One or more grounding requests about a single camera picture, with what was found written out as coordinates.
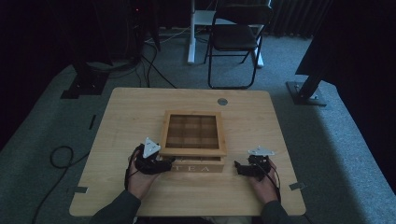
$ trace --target wooden frame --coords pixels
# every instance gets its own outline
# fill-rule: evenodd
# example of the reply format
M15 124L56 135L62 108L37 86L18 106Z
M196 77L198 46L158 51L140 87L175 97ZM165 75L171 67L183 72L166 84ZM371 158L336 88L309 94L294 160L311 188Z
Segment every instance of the wooden frame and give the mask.
M160 155L176 157L173 171L221 172L227 155L221 113L167 110Z

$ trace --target wooden table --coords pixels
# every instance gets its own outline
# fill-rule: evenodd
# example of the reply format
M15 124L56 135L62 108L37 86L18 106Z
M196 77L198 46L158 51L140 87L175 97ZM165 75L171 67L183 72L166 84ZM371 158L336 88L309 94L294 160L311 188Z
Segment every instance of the wooden table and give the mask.
M227 105L219 105L218 99ZM248 150L266 147L280 176L282 204L289 215L305 212L296 176L266 91L116 88L108 102L90 157L75 193L73 216L92 216L123 190L128 157L146 137L160 142L165 110L220 111L228 150L222 173L161 174L142 201L138 216L258 216L262 205L233 161L248 164Z

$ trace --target dark background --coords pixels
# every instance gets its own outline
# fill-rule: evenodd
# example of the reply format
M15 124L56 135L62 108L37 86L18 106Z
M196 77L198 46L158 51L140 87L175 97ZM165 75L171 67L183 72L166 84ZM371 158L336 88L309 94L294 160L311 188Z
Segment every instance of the dark background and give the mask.
M126 43L126 37L120 31L131 25L125 20L129 12L124 0L111 1L112 7L107 2L2 1L0 148L18 129L52 78L73 62L64 30L85 62L111 63L113 58L123 56L124 46L120 43L122 40ZM197 9L205 9L209 3L196 2ZM278 36L315 35L297 74L321 76L337 87L375 160L395 189L392 162L396 154L395 3L334 0L329 9L330 2L274 0L276 14L267 31ZM158 1L159 25L188 27L190 3Z

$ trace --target human hand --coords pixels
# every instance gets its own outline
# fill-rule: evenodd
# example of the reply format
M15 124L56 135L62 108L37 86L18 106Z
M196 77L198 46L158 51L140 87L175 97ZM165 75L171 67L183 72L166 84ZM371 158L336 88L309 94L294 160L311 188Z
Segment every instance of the human hand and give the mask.
M271 160L269 160L269 162L272 168L268 173L268 175L271 177L271 179L273 179L274 183L276 184L276 179L275 179L276 166ZM268 179L267 176L265 176L262 179L262 181L258 181L255 177L249 177L248 179L260 202L266 204L271 201L278 201L278 198L276 196L276 186L274 186L274 184L271 182L270 179Z
M149 192L149 188L151 187L151 184L160 174L144 175L141 172L139 172L134 166L136 156L139 153L140 151L137 151L134 157L132 158L133 161L131 164L131 169L129 171L129 179L128 179L128 191L132 193L136 198L142 200Z

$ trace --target hand-mounted device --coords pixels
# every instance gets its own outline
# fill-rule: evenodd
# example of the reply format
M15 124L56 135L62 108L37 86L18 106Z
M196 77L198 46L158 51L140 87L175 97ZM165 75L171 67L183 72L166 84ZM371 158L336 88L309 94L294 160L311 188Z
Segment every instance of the hand-mounted device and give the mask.
M265 178L271 170L268 156L250 155L247 160L249 165L241 165L241 163L234 161L239 175L255 176L258 181L262 181L262 179Z
M131 156L129 166L125 171L124 187L128 189L128 179L134 175L137 171L145 175L155 175L170 171L172 169L172 162L175 161L174 158L164 161L157 161L157 156L161 147L152 142L149 138L146 139L145 145L140 144L134 149ZM130 174L131 164L134 159L134 155L137 154L136 160L134 161L134 166L137 171Z

